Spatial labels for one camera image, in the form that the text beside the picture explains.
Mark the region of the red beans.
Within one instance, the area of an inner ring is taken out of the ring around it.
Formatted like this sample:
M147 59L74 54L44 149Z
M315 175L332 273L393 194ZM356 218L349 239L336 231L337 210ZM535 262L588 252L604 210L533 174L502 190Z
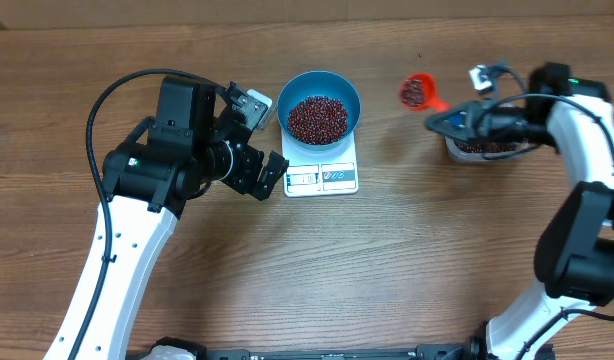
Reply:
M342 139L348 130L348 117L340 100L310 96L290 110L287 128L303 143L327 145Z

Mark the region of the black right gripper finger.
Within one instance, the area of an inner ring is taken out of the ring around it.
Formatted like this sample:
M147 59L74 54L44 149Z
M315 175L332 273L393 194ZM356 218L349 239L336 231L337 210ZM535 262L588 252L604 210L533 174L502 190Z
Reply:
M475 116L480 111L480 103L468 101L451 107L449 110L430 115L424 122L426 128L445 127L466 128L471 127Z
M472 140L472 131L469 129L445 127L443 125L429 125L427 129L455 142L469 143Z

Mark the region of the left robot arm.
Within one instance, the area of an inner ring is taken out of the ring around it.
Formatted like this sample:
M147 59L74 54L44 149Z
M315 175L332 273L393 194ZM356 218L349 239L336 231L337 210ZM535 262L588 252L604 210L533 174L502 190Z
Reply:
M186 203L215 182L267 199L289 162L248 143L268 123L272 100L236 83L159 69L156 113L102 162L93 125L103 102L139 71L112 83L86 123L86 153L99 196L91 248L48 359L122 359L154 265Z

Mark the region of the red measuring scoop blue handle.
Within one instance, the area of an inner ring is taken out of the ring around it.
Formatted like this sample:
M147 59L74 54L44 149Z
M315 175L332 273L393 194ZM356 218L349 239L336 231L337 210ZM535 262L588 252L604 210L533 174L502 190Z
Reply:
M401 84L398 97L403 107L413 112L433 110L438 113L451 108L439 97L435 79L427 73L409 75Z

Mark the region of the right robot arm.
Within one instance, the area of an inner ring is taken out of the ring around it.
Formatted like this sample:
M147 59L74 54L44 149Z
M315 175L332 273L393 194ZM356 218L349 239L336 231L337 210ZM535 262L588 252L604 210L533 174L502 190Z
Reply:
M540 236L535 278L503 313L465 345L420 345L417 358L552 359L550 339L586 316L614 322L600 308L614 300L614 108L602 82L576 78L569 66L536 68L519 95L444 107L424 126L469 145L527 143L562 157L571 191Z

